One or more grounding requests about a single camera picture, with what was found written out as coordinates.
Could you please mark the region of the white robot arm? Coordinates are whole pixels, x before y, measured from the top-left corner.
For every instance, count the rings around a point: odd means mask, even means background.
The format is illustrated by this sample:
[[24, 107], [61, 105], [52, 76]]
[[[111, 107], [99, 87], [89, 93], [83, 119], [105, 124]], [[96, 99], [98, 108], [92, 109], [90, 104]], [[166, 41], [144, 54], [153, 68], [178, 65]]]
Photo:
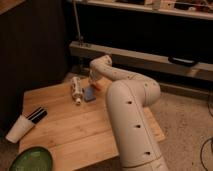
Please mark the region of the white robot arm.
[[144, 108], [160, 97], [159, 84], [148, 76], [113, 67], [109, 55], [90, 62], [90, 83], [102, 77], [112, 81], [106, 107], [123, 171], [169, 171], [144, 114]]

